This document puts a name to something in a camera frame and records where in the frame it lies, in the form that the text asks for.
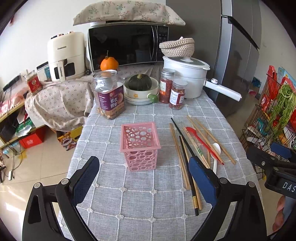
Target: metal screw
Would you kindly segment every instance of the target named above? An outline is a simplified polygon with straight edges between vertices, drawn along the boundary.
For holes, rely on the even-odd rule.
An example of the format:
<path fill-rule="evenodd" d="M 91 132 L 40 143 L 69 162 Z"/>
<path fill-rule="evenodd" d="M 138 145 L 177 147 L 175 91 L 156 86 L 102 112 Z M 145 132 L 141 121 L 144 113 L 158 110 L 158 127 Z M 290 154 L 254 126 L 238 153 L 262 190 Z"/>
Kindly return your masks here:
<path fill-rule="evenodd" d="M 220 183 L 223 183 L 223 184 L 226 184 L 228 182 L 225 177 L 222 177 L 219 180 L 220 180 Z"/>
<path fill-rule="evenodd" d="M 249 186 L 252 187 L 252 188 L 255 187 L 255 183 L 253 183 L 253 182 L 249 182 L 248 184 L 249 184 Z"/>
<path fill-rule="evenodd" d="M 34 188 L 39 188 L 41 186 L 40 183 L 35 183 Z"/>
<path fill-rule="evenodd" d="M 65 184 L 67 184 L 68 182 L 69 182 L 69 179 L 64 178 L 64 179 L 61 181 L 61 184 L 65 185 Z"/>

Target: green pumpkin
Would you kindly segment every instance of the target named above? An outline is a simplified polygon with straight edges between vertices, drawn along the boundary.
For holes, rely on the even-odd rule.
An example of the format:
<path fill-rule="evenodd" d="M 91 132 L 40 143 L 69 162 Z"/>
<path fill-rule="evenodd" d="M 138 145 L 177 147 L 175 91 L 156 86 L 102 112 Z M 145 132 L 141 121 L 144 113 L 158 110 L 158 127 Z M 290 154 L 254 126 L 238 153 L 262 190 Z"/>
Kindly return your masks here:
<path fill-rule="evenodd" d="M 146 74 L 137 74 L 130 78 L 128 88 L 134 91 L 148 91 L 151 89 L 152 81 Z"/>

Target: green bowl handle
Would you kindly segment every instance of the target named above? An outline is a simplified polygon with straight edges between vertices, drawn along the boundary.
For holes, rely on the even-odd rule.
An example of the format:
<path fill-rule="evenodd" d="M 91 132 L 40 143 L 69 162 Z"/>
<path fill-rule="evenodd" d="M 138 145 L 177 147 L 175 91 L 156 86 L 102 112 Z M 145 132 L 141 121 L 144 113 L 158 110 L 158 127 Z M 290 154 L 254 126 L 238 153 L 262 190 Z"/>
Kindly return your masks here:
<path fill-rule="evenodd" d="M 148 98 L 151 100 L 152 103 L 157 103 L 158 102 L 158 96 L 154 94 L 149 94 Z"/>

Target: white wall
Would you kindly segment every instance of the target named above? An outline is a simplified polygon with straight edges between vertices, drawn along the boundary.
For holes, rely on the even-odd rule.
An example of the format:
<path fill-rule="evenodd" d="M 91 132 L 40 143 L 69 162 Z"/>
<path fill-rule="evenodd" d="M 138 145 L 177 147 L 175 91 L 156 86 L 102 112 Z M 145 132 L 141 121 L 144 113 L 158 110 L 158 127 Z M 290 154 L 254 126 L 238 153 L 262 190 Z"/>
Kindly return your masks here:
<path fill-rule="evenodd" d="M 14 24 L 0 35 L 0 88 L 21 71 L 47 61 L 47 42 L 68 31 L 87 34 L 89 24 L 73 26 L 83 8 L 101 0 L 29 0 L 15 14 Z M 165 0 L 149 0 L 165 4 Z"/>
<path fill-rule="evenodd" d="M 262 1 L 259 4 L 262 35 L 255 77 L 262 82 L 261 93 L 270 65 L 275 67 L 276 72 L 279 67 L 283 67 L 296 80 L 296 48 L 275 14 Z"/>

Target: woven basket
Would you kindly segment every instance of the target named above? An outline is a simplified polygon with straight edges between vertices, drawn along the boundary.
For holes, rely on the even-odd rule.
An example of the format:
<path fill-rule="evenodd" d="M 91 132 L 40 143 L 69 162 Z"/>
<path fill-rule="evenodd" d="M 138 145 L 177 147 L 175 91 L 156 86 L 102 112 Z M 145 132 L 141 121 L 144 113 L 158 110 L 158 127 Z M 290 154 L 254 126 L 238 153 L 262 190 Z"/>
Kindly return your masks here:
<path fill-rule="evenodd" d="M 167 57 L 192 56 L 194 53 L 194 39 L 181 38 L 176 41 L 168 41 L 159 44 L 162 53 Z"/>

